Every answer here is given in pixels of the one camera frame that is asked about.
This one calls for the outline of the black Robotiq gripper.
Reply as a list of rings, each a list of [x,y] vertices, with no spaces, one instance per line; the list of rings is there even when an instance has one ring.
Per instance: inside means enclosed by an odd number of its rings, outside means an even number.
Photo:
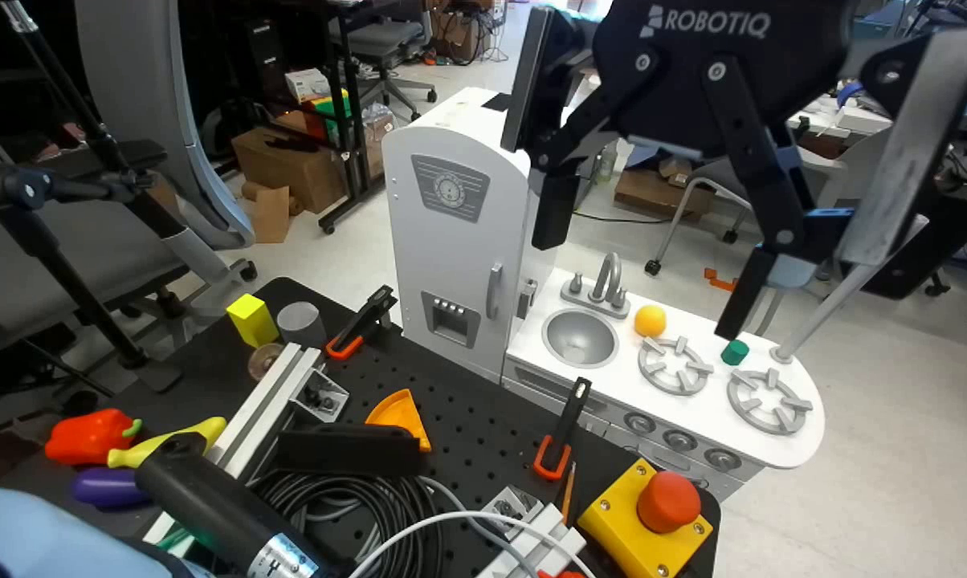
[[[581,163],[610,139],[706,154],[726,145],[760,243],[716,322],[718,338],[741,334],[781,256],[847,266],[795,339],[860,288],[908,296],[967,241],[967,183],[939,183],[943,147],[967,120],[967,29],[868,59],[860,84],[896,106],[896,126],[860,202],[815,210],[795,185],[804,169],[781,161],[765,126],[788,121],[837,80],[852,11],[855,0],[612,0],[594,22],[534,6],[501,130],[506,152],[530,158],[530,243],[551,250],[569,237]]]

